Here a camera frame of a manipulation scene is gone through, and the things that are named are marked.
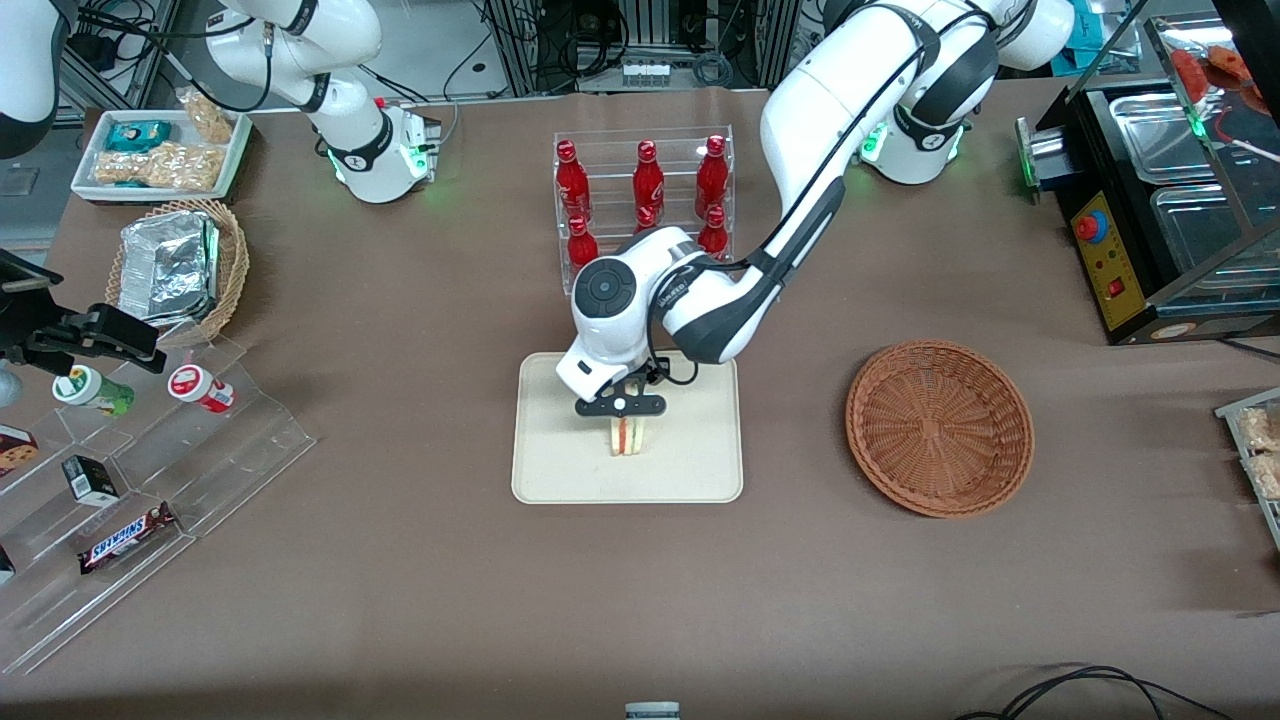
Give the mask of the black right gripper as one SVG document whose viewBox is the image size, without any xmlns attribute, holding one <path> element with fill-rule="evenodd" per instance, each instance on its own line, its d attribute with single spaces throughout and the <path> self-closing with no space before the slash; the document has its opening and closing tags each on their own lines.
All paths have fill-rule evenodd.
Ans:
<svg viewBox="0 0 1280 720">
<path fill-rule="evenodd" d="M 157 348 L 157 328 L 109 304 L 84 313 L 58 309 L 58 319 L 29 336 L 29 365 L 68 375 L 77 357 L 110 357 L 159 374 L 166 355 Z"/>
</svg>

